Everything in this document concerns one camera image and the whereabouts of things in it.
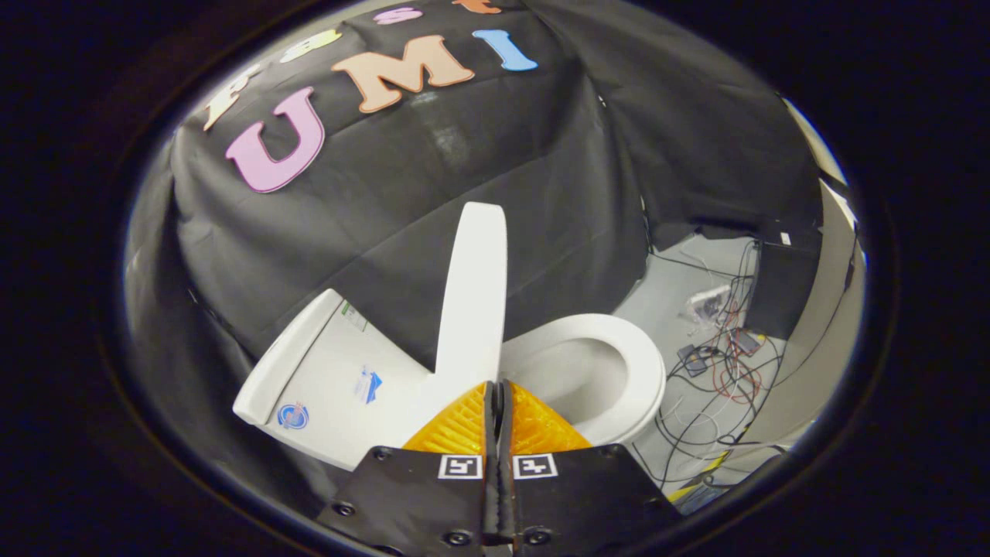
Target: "sticker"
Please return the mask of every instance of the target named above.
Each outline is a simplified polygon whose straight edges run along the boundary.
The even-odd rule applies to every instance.
[[[354,396],[365,404],[371,404],[374,401],[374,393],[381,387],[381,383],[378,374],[370,372],[367,368],[361,368],[361,377],[354,386]]]
[[[368,326],[368,320],[365,319],[360,313],[357,313],[357,310],[354,309],[354,306],[350,305],[350,302],[346,302],[344,304],[344,311],[342,311],[341,314],[344,315],[347,321],[350,321],[351,325],[357,327],[357,330],[362,333]]]
[[[516,480],[556,477],[553,455],[516,455],[512,457],[512,477]]]
[[[475,14],[501,14],[502,10],[488,5],[490,0],[453,0],[451,4],[460,4]]]
[[[323,122],[313,111],[309,96],[313,87],[292,93],[275,107],[275,116],[285,115],[299,136],[296,150],[281,161],[275,161],[261,141],[264,122],[255,122],[227,147],[226,157],[234,161],[247,185],[258,193],[270,193],[281,188],[302,173],[323,147]]]
[[[519,50],[519,47],[509,39],[509,33],[501,29],[483,29],[475,31],[471,37],[481,39],[502,57],[502,69],[509,71],[527,71],[539,67]]]
[[[309,410],[302,403],[286,404],[278,408],[278,425],[286,429],[302,429],[309,423]]]
[[[460,65],[444,47],[444,38],[429,35],[406,43],[402,59],[378,53],[362,53],[343,59],[330,67],[345,71],[357,85],[364,100],[357,109],[364,114],[377,112],[402,100],[402,93],[390,89],[385,81],[407,91],[423,90],[423,68],[430,73],[430,85],[446,87],[474,77],[474,72]]]
[[[336,29],[330,29],[328,31],[324,31],[323,33],[317,33],[313,37],[300,41],[290,47],[288,51],[285,51],[285,54],[279,60],[279,63],[286,63],[298,58],[299,56],[311,53],[316,49],[321,49],[333,41],[336,41],[340,37],[343,37],[343,35],[338,33]]]
[[[481,455],[443,455],[439,480],[480,480]]]
[[[210,100],[210,104],[206,105],[206,110],[209,110],[210,112],[209,117],[206,120],[206,124],[203,124],[204,132],[212,128],[213,125],[217,123],[217,120],[219,120],[229,108],[234,106],[234,103],[238,102],[238,99],[241,98],[238,93],[248,86],[248,80],[259,71],[261,71],[261,66],[258,64],[249,67],[244,71],[244,73],[238,75],[237,78],[231,82],[231,84],[227,85],[219,93],[217,93],[217,96]]]
[[[382,12],[371,19],[378,25],[392,25],[393,23],[414,20],[422,15],[423,12],[417,10],[416,8],[410,8],[407,6],[404,8],[396,8],[394,10]]]

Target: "toilet seat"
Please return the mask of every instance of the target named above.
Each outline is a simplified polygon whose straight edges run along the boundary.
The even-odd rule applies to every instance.
[[[596,417],[573,424],[574,428],[592,445],[630,440],[656,414],[666,386],[666,372],[659,350],[646,333],[633,323],[597,313],[570,315],[551,321],[502,345],[500,375],[508,380],[517,378],[518,370],[541,351],[581,339],[600,341],[619,353],[626,365],[626,385],[608,409]],[[539,390],[527,389],[536,396],[544,395]]]

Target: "black fabric backdrop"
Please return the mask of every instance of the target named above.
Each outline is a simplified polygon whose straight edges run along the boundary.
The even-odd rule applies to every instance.
[[[241,99],[203,132],[206,112],[175,136],[171,167],[177,232],[196,290],[258,357],[317,294],[334,288],[427,367],[435,359],[446,268],[460,208],[502,205],[509,230],[506,338],[554,318],[611,312],[644,272],[639,192],[592,80],[573,50],[530,11],[474,14],[445,1],[381,26],[366,14],[334,43],[296,60],[261,60]],[[501,68],[477,29],[508,31],[540,65]],[[372,114],[339,60],[363,52],[402,57],[438,34],[475,77],[426,85]],[[256,121],[276,160],[295,147],[271,115],[312,86],[327,140],[284,188],[250,190],[224,158]]]
[[[661,246],[699,224],[735,223],[716,229],[728,235],[758,232],[766,219],[814,226],[810,151],[758,78],[639,9],[526,4],[532,11],[494,1],[503,13],[492,19],[446,0],[414,2],[404,5],[421,9],[419,19],[328,24],[343,36],[289,63],[278,63],[284,46],[272,47],[251,61],[261,73],[209,132],[200,105],[149,166],[125,254],[133,376],[216,474],[319,511],[345,473],[241,422],[230,412],[240,384],[328,287],[431,367],[467,201],[506,213],[506,338],[615,309],[644,272],[641,197]],[[502,69],[471,37],[478,29],[508,31],[540,66]],[[323,30],[308,25],[287,44]],[[407,41],[433,34],[473,79],[403,91],[399,103],[362,114],[350,77],[330,70],[368,51],[401,56]],[[271,112],[306,86],[326,142],[285,187],[256,193],[225,151],[263,121],[271,156],[288,155],[296,134]]]

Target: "toilet bowl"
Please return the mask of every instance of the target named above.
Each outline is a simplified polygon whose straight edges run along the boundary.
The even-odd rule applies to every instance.
[[[613,315],[571,315],[502,345],[499,376],[536,395],[592,445],[632,440],[663,399],[656,345]]]

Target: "pink letter u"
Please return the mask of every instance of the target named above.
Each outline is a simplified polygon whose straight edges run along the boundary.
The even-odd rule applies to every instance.
[[[263,122],[255,122],[227,148],[227,158],[238,166],[247,185],[258,193],[270,193],[298,176],[323,147],[323,123],[313,111],[309,96],[313,87],[300,89],[275,107],[275,116],[284,114],[299,135],[299,145],[291,155],[275,161],[261,142]]]

